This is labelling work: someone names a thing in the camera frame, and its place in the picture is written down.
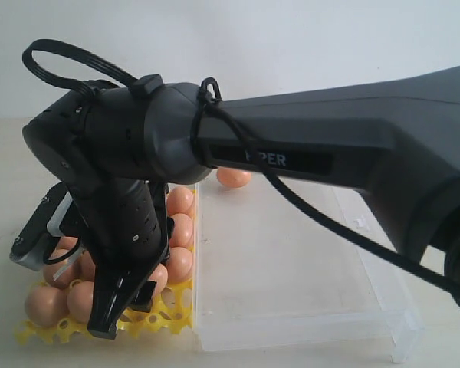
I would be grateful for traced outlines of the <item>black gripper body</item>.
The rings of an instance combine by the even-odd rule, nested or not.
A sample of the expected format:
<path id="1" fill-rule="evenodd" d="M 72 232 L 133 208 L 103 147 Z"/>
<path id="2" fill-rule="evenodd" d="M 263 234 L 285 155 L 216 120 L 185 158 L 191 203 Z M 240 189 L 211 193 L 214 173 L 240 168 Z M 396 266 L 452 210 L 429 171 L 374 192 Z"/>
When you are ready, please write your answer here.
<path id="1" fill-rule="evenodd" d="M 95 291 L 138 291 L 168 256 L 166 194 L 160 181 L 113 179 L 89 196 L 62 188 L 71 203 L 61 237 L 80 239 L 94 264 Z"/>

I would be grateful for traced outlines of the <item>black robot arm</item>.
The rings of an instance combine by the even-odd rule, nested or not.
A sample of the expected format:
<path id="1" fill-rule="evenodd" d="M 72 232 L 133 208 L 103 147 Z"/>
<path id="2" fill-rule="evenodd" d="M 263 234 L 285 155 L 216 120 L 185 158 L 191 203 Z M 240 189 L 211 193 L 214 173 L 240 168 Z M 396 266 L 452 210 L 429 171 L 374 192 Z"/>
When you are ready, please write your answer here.
<path id="1" fill-rule="evenodd" d="M 66 94 L 22 130 L 71 195 L 65 235 L 97 266 L 87 328 L 112 340 L 169 257 L 162 201 L 219 166 L 250 169 L 337 235 L 449 292 L 460 307 L 460 66 L 404 80 L 224 101 L 213 78 L 165 84 L 105 61 L 108 80 L 25 66 Z"/>

